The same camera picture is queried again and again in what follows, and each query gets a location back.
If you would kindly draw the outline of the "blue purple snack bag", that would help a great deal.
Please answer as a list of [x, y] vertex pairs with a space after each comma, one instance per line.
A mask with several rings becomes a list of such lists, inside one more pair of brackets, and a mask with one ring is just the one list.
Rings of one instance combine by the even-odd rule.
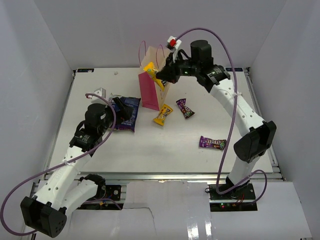
[[131, 131], [134, 133], [141, 99], [136, 97], [126, 97], [126, 96], [121, 96], [121, 95], [116, 95], [111, 93], [109, 95], [108, 101], [112, 104], [112, 107], [114, 108], [117, 116], [119, 115], [121, 110], [113, 100], [113, 98], [116, 98], [116, 97], [118, 97], [122, 103], [131, 107], [132, 112], [131, 112], [130, 119], [122, 122], [119, 122], [120, 120], [117, 120], [114, 130], [115, 131]]

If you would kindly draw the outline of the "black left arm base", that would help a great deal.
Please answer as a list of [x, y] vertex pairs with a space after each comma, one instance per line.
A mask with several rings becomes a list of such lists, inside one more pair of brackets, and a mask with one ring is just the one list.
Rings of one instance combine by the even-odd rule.
[[93, 184], [93, 193], [86, 199], [80, 209], [88, 209], [89, 206], [94, 207], [95, 210], [121, 210], [123, 204], [119, 205], [121, 200], [121, 185], [107, 184], [105, 178], [98, 174], [88, 174], [79, 179], [78, 187], [82, 184]]

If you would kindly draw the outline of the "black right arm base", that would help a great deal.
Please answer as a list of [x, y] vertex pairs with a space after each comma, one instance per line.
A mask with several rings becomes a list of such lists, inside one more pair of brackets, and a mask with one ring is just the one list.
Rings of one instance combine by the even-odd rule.
[[209, 184], [204, 190], [209, 194], [209, 206], [212, 213], [255, 212], [258, 210], [253, 184], [248, 182], [225, 194], [218, 194], [215, 184]]

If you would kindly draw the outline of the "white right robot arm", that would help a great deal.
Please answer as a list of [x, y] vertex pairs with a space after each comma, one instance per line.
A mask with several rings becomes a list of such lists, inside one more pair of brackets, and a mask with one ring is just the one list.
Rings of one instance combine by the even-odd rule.
[[236, 78], [221, 65], [214, 64], [211, 45], [206, 40], [190, 44], [191, 56], [180, 48], [181, 40], [171, 36], [167, 48], [171, 51], [165, 65], [156, 74], [157, 79], [172, 84], [181, 76], [196, 77], [225, 109], [236, 125], [241, 138], [234, 144], [236, 159], [226, 179], [226, 195], [236, 200], [244, 193], [242, 185], [249, 177], [258, 159], [270, 148], [276, 132], [273, 121], [266, 122], [236, 90]]

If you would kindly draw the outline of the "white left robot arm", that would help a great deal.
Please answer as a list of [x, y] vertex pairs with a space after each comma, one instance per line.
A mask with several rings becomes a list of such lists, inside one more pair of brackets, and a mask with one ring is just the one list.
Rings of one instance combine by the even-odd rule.
[[70, 190], [81, 169], [92, 159], [97, 148], [106, 140], [104, 134], [131, 118], [133, 107], [119, 97], [113, 103], [92, 103], [87, 107], [84, 120], [76, 127], [61, 166], [32, 197], [20, 204], [28, 227], [51, 238], [57, 237], [65, 227], [68, 216], [86, 201], [98, 201], [106, 194], [106, 180], [92, 174], [82, 177]]

